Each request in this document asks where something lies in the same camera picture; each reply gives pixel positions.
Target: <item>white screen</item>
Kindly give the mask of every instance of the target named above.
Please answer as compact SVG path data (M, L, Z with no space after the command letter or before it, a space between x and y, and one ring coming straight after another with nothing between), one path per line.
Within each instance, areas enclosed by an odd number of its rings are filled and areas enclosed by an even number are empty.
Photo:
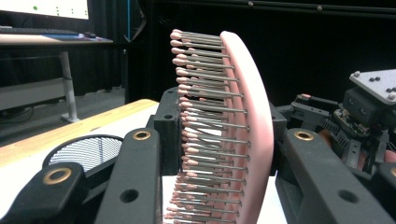
M87 0L0 0L0 10L88 19Z

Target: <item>mesh grille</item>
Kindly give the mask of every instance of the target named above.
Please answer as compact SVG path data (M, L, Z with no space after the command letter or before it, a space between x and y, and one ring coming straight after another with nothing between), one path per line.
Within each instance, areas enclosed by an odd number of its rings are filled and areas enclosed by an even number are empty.
M109 135L93 135L78 138L56 147L46 158L44 165L58 162L77 162L84 172L116 157L122 138Z

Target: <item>gray floor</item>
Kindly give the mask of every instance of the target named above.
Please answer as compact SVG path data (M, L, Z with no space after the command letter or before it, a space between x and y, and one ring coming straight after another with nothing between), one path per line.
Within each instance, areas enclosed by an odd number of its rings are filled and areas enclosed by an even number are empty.
M77 96L78 118L86 119L124 105L124 93L124 89L114 88L109 92L98 91ZM25 109L12 119L0 119L0 147L68 124L61 119L65 112L66 102L61 100L59 103Z

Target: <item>pink hairbrush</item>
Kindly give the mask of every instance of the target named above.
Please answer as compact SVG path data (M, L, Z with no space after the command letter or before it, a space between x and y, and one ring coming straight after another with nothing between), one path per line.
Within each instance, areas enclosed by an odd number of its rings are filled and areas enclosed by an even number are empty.
M165 218L256 223L274 147L270 106L256 64L233 33L174 30L171 38L185 156Z

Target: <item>desk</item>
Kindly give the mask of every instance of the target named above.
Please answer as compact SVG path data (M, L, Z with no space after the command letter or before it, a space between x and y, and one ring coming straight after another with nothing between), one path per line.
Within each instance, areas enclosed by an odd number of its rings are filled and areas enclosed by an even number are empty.
M84 45L102 46L109 43L112 43L112 41L101 37L85 38L71 35L65 38L59 35L0 35L0 50L28 50L32 49L32 47L57 49L62 45L70 48L72 45L77 47ZM78 121L67 50L60 50L59 57L61 59L63 77L0 88L0 110L65 96L67 114L63 114L62 118L69 122Z
M158 103L139 100L62 128L42 133L18 143L0 147L0 217L3 217L24 185L40 169L48 153L61 143L88 134L112 134L123 137L129 131L146 126ZM175 176L163 177L163 207L172 196ZM275 179L270 177L258 223L286 223L277 197Z

